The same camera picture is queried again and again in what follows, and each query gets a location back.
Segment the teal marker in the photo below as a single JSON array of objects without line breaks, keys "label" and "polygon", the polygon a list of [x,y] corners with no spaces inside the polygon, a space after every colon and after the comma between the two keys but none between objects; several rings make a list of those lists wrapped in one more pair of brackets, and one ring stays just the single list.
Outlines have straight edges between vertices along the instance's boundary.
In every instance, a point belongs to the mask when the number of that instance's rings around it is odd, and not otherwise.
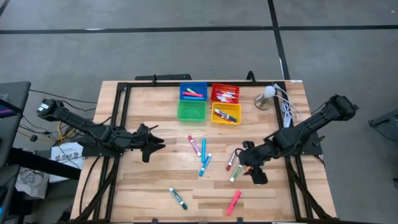
[{"label": "teal marker", "polygon": [[209,155],[207,156],[207,158],[205,160],[205,163],[203,164],[203,167],[200,169],[200,172],[199,172],[200,177],[203,176],[203,173],[205,172],[205,169],[210,162],[210,158],[211,158],[211,153],[209,153]]},{"label": "teal marker", "polygon": [[172,193],[174,198],[179,202],[179,204],[182,206],[183,209],[188,209],[187,205],[182,201],[181,197],[176,193],[174,188],[169,188],[169,191]]},{"label": "teal marker", "polygon": [[206,139],[201,140],[201,162],[205,163],[206,159]]}]

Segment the wooden tabletop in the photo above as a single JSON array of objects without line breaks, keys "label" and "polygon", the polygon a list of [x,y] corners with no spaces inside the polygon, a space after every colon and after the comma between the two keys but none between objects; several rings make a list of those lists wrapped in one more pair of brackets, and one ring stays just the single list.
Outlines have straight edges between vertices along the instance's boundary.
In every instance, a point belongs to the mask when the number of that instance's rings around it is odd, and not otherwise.
[{"label": "wooden tabletop", "polygon": [[[302,118],[295,114],[297,124],[310,116],[304,86],[302,82],[285,83],[292,102],[303,113]],[[117,84],[118,82],[103,82],[95,122],[101,122],[111,116]],[[283,158],[266,162],[264,170],[269,179],[266,185],[254,185],[250,176],[243,175],[231,183],[229,178],[238,165],[238,160],[235,160],[229,172],[225,169],[233,151],[242,147],[243,141],[262,144],[264,137],[278,130],[274,107],[261,111],[253,104],[254,97],[262,93],[263,89],[263,86],[241,87],[241,124],[226,126],[210,121],[210,101],[207,103],[205,122],[180,122],[177,119],[178,87],[132,88],[127,130],[135,131],[140,123],[149,127],[159,125],[152,133],[164,139],[166,147],[153,153],[149,163],[141,161],[139,150],[127,152],[122,156],[111,221],[150,222],[152,218],[158,218],[160,222],[234,222],[236,217],[243,217],[247,222],[293,221],[294,212]],[[213,155],[203,177],[198,176],[202,163],[194,153],[188,135],[193,137],[199,148],[201,139],[206,138],[206,152]],[[84,161],[72,218],[78,216],[81,190],[94,159],[88,158]],[[335,216],[322,163],[313,156],[302,156],[302,160],[309,191],[327,213]],[[83,208],[96,193],[101,166],[102,158],[95,165],[88,180]],[[169,192],[169,187],[178,192],[188,210],[183,210],[177,203]],[[241,190],[242,195],[232,214],[227,216],[226,210],[237,190]],[[106,192],[101,204],[100,217],[104,217],[107,196]],[[298,196],[301,214],[304,217],[305,207],[299,190]]]}]

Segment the wood plank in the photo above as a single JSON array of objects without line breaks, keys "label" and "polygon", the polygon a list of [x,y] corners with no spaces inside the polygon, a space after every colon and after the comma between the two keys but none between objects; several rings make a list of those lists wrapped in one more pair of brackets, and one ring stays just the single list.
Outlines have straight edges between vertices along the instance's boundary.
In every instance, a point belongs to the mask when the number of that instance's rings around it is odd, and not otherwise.
[{"label": "wood plank", "polygon": [[[111,115],[117,83],[103,82],[95,122],[101,122]],[[285,84],[294,105],[303,114],[299,116],[295,113],[294,122],[297,124],[310,117],[304,86],[300,82],[286,81]],[[178,87],[132,88],[127,111],[127,130],[135,131],[140,123],[159,125],[152,133],[165,139],[167,146],[153,153],[149,163],[141,161],[142,154],[137,150],[127,152],[122,157],[111,221],[150,222],[152,218],[158,218],[160,222],[235,222],[236,217],[243,217],[248,222],[294,220],[283,159],[266,162],[264,171],[269,178],[266,185],[254,185],[250,176],[242,174],[231,183],[229,178],[238,165],[237,161],[229,172],[225,170],[231,154],[241,147],[243,141],[262,144],[265,136],[278,130],[275,109],[272,107],[260,111],[253,105],[254,97],[263,89],[261,86],[241,87],[239,103],[242,105],[242,124],[224,126],[210,121],[210,101],[207,102],[206,122],[179,122],[176,118]],[[199,148],[201,139],[206,138],[206,151],[213,155],[203,177],[198,176],[202,164],[188,142],[188,135],[193,136]],[[303,156],[302,160],[309,191],[326,212],[336,215],[325,168],[312,156]],[[81,190],[93,161],[94,158],[84,161],[72,218],[78,216]],[[95,165],[89,178],[83,206],[90,202],[96,192],[101,166],[102,159]],[[175,201],[169,187],[173,187],[183,198],[188,210],[182,209]],[[242,191],[241,198],[232,215],[227,216],[226,210],[237,190]],[[107,195],[104,195],[101,205],[102,217]],[[305,214],[303,207],[301,209],[302,214]]]}]

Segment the green bin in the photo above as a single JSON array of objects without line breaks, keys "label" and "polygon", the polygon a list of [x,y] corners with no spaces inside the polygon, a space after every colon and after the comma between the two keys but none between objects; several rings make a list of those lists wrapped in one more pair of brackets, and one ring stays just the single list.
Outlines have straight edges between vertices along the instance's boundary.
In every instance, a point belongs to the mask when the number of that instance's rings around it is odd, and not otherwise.
[{"label": "green bin", "polygon": [[205,121],[206,101],[180,100],[177,118],[180,121]]}]

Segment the plastic bin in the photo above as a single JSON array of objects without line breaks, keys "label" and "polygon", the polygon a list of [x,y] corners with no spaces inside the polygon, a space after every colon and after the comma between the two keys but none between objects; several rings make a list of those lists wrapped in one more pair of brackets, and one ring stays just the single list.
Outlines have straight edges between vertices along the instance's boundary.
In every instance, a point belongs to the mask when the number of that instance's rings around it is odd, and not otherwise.
[{"label": "plastic bin", "polygon": [[190,97],[189,100],[193,101],[206,101],[207,100],[207,82],[183,82],[180,84],[180,100],[188,100],[186,96],[182,95],[182,92],[187,91],[190,88],[195,93],[202,94],[203,99],[196,99],[195,97]]},{"label": "plastic bin", "polygon": [[178,103],[177,118],[180,121],[206,120],[206,101],[180,100]]},{"label": "plastic bin", "polygon": [[234,95],[232,95],[234,98],[230,99],[230,102],[224,102],[224,103],[238,103],[239,102],[239,87],[231,86],[231,85],[224,85],[224,84],[213,84],[213,87],[211,89],[211,100],[213,102],[220,102],[220,100],[217,99],[216,94],[221,91],[235,93]]},{"label": "plastic bin", "polygon": [[[236,122],[230,122],[223,118],[220,118],[215,114],[215,109],[232,116],[236,119]],[[227,125],[237,125],[241,123],[241,105],[233,103],[217,103],[213,102],[211,105],[211,121],[216,124],[227,124]]]}]

